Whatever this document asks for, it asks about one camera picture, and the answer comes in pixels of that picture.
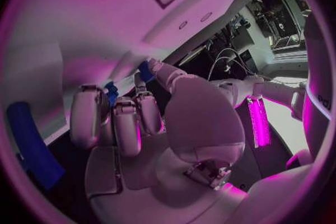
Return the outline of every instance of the pink light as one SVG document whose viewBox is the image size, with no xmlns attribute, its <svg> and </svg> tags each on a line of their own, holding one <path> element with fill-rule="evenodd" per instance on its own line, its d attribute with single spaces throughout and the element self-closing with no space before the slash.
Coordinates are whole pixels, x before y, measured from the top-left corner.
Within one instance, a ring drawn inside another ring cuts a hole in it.
<svg viewBox="0 0 336 224">
<path fill-rule="evenodd" d="M 248 99 L 252 121 L 254 147 L 263 147 L 270 144 L 268 119 L 263 99 Z"/>
</svg>

